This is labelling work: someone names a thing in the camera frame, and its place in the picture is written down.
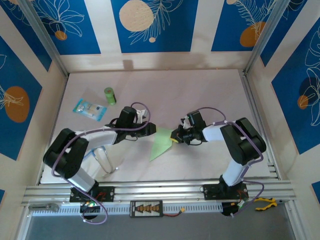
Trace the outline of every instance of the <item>plastic bag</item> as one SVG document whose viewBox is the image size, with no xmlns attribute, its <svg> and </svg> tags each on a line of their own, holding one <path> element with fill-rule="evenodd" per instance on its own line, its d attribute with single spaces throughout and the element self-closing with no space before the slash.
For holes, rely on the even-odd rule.
<svg viewBox="0 0 320 240">
<path fill-rule="evenodd" d="M 100 122 L 106 111 L 107 108 L 105 106 L 90 103 L 83 98 L 80 99 L 80 101 L 73 109 L 73 112 L 84 115 L 98 122 Z"/>
</svg>

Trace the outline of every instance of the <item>floor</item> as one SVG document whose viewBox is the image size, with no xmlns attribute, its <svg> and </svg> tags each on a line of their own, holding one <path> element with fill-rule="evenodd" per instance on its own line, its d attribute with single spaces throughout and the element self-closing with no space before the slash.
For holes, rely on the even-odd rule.
<svg viewBox="0 0 320 240">
<path fill-rule="evenodd" d="M 90 225 L 80 216 L 37 216 L 26 240 L 294 240 L 284 205 L 255 211 L 249 206 L 234 218 L 220 213 L 183 213 L 178 217 L 130 218 L 109 215 L 106 223 Z"/>
<path fill-rule="evenodd" d="M 114 106 L 108 106 L 106 101 L 104 89 L 107 87 L 114 89 L 117 99 Z M 81 98 L 107 107 L 100 122 L 73 112 Z M 149 107 L 151 122 L 161 128 L 176 129 L 181 118 L 201 107 L 218 108 L 229 121 L 246 117 L 255 126 L 236 69 L 88 72 L 70 75 L 53 137 L 64 128 L 74 131 L 101 128 L 117 118 L 124 106 L 137 101 Z M 201 114 L 207 125 L 222 120 L 220 113 L 213 110 L 203 110 Z M 200 146 L 174 143 L 150 162 L 153 142 L 154 135 L 107 146 L 112 165 L 118 167 L 109 176 L 92 156 L 83 161 L 82 168 L 99 182 L 195 180 L 219 178 L 231 160 L 225 142 L 217 140 Z M 106 161 L 104 166 L 107 170 L 110 168 Z M 253 165 L 246 175 L 269 176 L 266 160 Z M 40 182 L 62 183 L 63 180 L 53 177 L 51 169 L 45 166 Z"/>
</svg>

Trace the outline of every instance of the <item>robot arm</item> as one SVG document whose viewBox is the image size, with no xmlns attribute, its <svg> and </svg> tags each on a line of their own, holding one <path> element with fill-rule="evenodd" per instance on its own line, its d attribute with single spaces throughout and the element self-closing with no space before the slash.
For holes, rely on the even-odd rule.
<svg viewBox="0 0 320 240">
<path fill-rule="evenodd" d="M 199 111 L 193 111 L 181 119 L 182 124 L 171 133 L 171 139 L 176 143 L 192 145 L 191 141 L 196 139 L 204 142 L 224 141 L 231 161 L 226 171 L 220 176 L 219 184 L 203 186 L 206 200 L 236 200 L 238 191 L 246 189 L 243 177 L 250 164 L 260 155 L 254 146 L 235 126 L 251 139 L 261 153 L 266 151 L 266 143 L 246 118 L 241 118 L 233 124 L 209 125 L 207 126 Z"/>
<path fill-rule="evenodd" d="M 76 187 L 89 193 L 98 187 L 98 183 L 81 168 L 81 163 L 87 151 L 96 149 L 104 145 L 114 145 L 120 143 L 128 135 L 131 137 L 141 138 L 152 135 L 156 132 L 156 125 L 149 122 L 146 127 L 140 130 L 128 131 L 127 129 L 138 129 L 143 123 L 134 123 L 137 119 L 137 110 L 133 107 L 126 106 L 121 111 L 116 123 L 107 124 L 99 131 L 79 137 L 74 141 L 59 160 L 55 171 L 64 179 L 70 181 Z M 63 129 L 53 141 L 43 157 L 43 162 L 52 168 L 64 147 L 76 135 L 82 134 L 82 131 L 72 131 L 68 128 Z"/>
</svg>

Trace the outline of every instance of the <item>green paper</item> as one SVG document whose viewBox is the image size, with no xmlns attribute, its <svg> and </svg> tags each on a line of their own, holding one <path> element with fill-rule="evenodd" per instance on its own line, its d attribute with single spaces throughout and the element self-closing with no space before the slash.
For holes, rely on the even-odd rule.
<svg viewBox="0 0 320 240">
<path fill-rule="evenodd" d="M 155 160 L 172 146 L 171 137 L 172 130 L 157 127 L 155 139 L 151 150 L 150 162 Z"/>
</svg>

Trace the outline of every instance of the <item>green can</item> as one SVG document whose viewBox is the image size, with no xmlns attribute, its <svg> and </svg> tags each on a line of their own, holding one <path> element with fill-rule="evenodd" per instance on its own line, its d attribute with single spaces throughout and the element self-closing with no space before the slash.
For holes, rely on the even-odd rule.
<svg viewBox="0 0 320 240">
<path fill-rule="evenodd" d="M 105 94 L 106 100 L 108 101 L 108 103 L 110 105 L 116 104 L 117 100 L 116 100 L 115 93 L 114 93 L 114 90 L 112 89 L 112 87 L 107 87 L 104 90 L 104 94 Z"/>
</svg>

